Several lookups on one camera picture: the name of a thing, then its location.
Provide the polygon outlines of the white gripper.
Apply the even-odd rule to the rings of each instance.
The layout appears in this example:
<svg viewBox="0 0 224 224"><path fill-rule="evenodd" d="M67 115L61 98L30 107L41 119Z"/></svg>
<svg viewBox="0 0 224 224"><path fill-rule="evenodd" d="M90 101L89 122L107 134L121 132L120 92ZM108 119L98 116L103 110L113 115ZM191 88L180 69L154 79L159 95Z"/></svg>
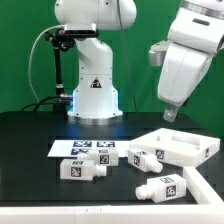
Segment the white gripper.
<svg viewBox="0 0 224 224"><path fill-rule="evenodd" d="M163 119L174 122L177 107L187 98L206 75L213 56L169 40L158 42L149 50L152 66L161 66L158 98L166 103Z"/></svg>

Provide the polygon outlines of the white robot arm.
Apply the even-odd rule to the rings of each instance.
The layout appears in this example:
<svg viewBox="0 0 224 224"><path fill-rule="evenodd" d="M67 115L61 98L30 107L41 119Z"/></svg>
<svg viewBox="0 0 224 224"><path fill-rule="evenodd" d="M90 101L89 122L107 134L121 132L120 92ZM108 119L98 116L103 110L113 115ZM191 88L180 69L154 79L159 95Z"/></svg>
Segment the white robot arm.
<svg viewBox="0 0 224 224"><path fill-rule="evenodd" d="M97 39L101 30L122 30L135 22L133 0L56 0L55 16L65 45L79 53L79 84L72 94L71 121L104 124L118 119L118 92L112 84L113 52ZM224 0L182 0L166 41L151 46L152 65L162 68L158 98L164 119L173 122L179 108L224 48Z"/></svg>

